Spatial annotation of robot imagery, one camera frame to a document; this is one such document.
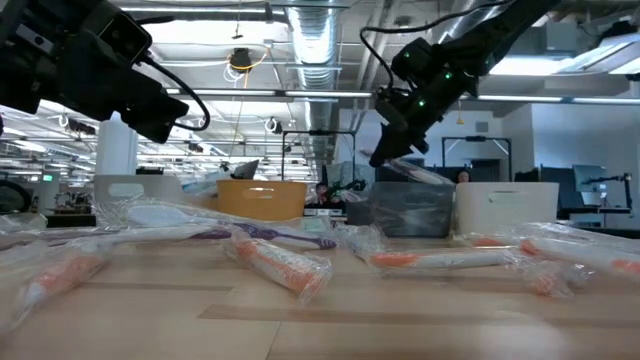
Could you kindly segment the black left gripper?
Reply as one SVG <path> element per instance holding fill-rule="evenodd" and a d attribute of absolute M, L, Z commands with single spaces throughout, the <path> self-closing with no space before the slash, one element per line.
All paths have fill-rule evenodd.
<path fill-rule="evenodd" d="M 189 106 L 94 34 L 69 35 L 59 53 L 54 101 L 98 120 L 121 111 L 139 135 L 164 144 Z"/>

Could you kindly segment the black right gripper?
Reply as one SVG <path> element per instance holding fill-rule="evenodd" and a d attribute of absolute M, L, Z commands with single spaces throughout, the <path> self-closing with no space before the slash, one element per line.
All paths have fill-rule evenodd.
<path fill-rule="evenodd" d="M 377 168 L 406 156 L 413 145 L 429 151 L 426 131 L 442 118 L 461 95 L 477 93 L 480 58 L 469 47 L 431 45 L 419 38 L 393 58 L 392 74 L 405 83 L 389 85 L 376 93 L 375 109 L 387 121 L 369 165 Z"/>

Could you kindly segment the purple toothbrush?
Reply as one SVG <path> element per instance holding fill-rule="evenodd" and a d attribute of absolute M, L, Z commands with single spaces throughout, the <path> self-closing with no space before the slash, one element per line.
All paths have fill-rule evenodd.
<path fill-rule="evenodd" d="M 232 231 L 221 226 L 187 224 L 170 227 L 95 227 L 29 230 L 0 234 L 0 250 L 34 241 L 50 246 L 68 243 L 76 239 L 97 239 L 115 243 L 224 240 L 232 237 Z"/>
<path fill-rule="evenodd" d="M 295 230 L 284 225 L 260 223 L 257 220 L 240 219 L 229 215 L 199 216 L 187 214 L 171 205 L 133 205 L 127 210 L 127 219 L 143 226 L 178 225 L 233 225 L 251 238 L 307 250 L 329 250 L 337 242 L 325 235 Z"/>
<path fill-rule="evenodd" d="M 386 166 L 417 182 L 431 185 L 454 186 L 454 183 L 451 180 L 401 159 L 389 160 L 386 163 Z"/>

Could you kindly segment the blue toothbrush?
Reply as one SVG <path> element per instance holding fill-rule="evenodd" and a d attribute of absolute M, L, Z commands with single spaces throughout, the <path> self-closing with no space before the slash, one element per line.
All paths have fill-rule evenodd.
<path fill-rule="evenodd" d="M 229 179 L 231 179 L 230 172 L 209 173 L 203 179 L 183 184 L 182 190 L 193 196 L 216 196 L 218 194 L 217 181 Z"/>

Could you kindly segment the white plastic bin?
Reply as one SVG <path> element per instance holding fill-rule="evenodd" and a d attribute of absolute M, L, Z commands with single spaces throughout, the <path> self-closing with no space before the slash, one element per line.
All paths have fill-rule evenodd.
<path fill-rule="evenodd" d="M 141 198 L 186 199 L 179 179 L 165 175 L 96 175 L 94 194 L 100 203 Z"/>
<path fill-rule="evenodd" d="M 456 186 L 456 234 L 488 234 L 508 225 L 555 222 L 559 184 L 468 182 Z"/>

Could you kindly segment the white building pillar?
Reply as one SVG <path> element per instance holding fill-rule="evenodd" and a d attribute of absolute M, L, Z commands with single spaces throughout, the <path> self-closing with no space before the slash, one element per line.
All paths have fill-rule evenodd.
<path fill-rule="evenodd" d="M 122 121 L 118 112 L 99 125 L 95 173 L 134 175 L 137 166 L 138 134 Z"/>

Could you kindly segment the grey plastic bin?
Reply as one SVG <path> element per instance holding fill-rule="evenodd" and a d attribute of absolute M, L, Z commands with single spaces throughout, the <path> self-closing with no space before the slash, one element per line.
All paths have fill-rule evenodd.
<path fill-rule="evenodd" d="M 377 182 L 364 201 L 346 204 L 347 223 L 375 225 L 387 237 L 446 238 L 454 187 L 418 182 Z"/>

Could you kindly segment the long horizontal light bar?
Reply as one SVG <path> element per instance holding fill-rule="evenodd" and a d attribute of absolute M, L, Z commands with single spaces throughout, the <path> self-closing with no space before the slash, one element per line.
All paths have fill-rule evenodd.
<path fill-rule="evenodd" d="M 195 94 L 202 100 L 223 98 L 260 99 L 266 101 L 274 98 L 278 101 L 289 99 L 311 100 L 373 100 L 373 92 L 362 91 L 311 91 L 311 90 L 257 90 L 212 88 L 197 89 Z M 607 106 L 640 106 L 640 98 L 622 97 L 570 97 L 570 96 L 538 96 L 538 95 L 479 95 L 473 97 L 462 95 L 460 101 L 496 102 L 496 103 L 541 103 L 541 104 L 575 104 L 575 105 L 607 105 Z"/>

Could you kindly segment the tilted grey monitor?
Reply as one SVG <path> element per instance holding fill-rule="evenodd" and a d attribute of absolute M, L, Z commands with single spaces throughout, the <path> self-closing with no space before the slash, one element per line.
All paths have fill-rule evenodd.
<path fill-rule="evenodd" d="M 231 177 L 237 180 L 253 180 L 259 160 L 253 160 L 237 166 L 231 173 Z"/>

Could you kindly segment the orange plastic bin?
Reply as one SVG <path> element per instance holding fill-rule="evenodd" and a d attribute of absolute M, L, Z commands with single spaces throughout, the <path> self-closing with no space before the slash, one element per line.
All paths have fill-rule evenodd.
<path fill-rule="evenodd" d="M 307 185 L 291 181 L 218 180 L 218 210 L 263 221 L 301 217 Z"/>

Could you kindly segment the grey desk monitor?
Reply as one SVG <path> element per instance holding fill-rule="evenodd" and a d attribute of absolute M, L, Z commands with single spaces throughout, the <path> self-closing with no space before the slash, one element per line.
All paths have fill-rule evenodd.
<path fill-rule="evenodd" d="M 585 206 L 598 207 L 607 195 L 603 178 L 606 168 L 598 165 L 574 165 L 575 189 L 581 195 Z"/>

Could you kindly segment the black frame stand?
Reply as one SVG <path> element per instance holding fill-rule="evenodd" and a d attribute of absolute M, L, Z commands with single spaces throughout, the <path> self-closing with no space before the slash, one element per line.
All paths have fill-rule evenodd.
<path fill-rule="evenodd" d="M 510 181 L 514 180 L 513 145 L 512 145 L 512 140 L 506 137 L 487 137 L 482 135 L 442 137 L 441 138 L 441 166 L 442 167 L 446 167 L 448 153 L 461 141 L 475 142 L 475 143 L 492 142 L 496 147 L 501 149 L 504 154 L 507 155 L 508 179 Z"/>
<path fill-rule="evenodd" d="M 352 181 L 356 180 L 356 132 L 355 131 L 332 131 L 332 130 L 284 130 L 281 134 L 281 162 L 280 162 L 280 181 L 285 181 L 285 148 L 287 147 L 286 137 L 289 134 L 307 135 L 308 137 L 327 137 L 329 135 L 349 135 L 352 138 L 351 162 L 352 162 Z"/>

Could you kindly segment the silver ribbed air duct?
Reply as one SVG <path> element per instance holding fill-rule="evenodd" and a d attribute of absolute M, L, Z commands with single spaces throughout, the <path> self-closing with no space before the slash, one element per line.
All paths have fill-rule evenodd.
<path fill-rule="evenodd" d="M 299 87 L 307 91 L 334 90 L 337 70 L 339 10 L 319 6 L 293 6 L 286 9 L 292 27 L 291 40 L 295 61 L 303 65 L 297 70 Z M 308 130 L 335 130 L 334 104 L 312 101 L 305 104 Z M 310 154 L 317 163 L 330 162 L 334 154 L 334 136 L 312 136 Z"/>

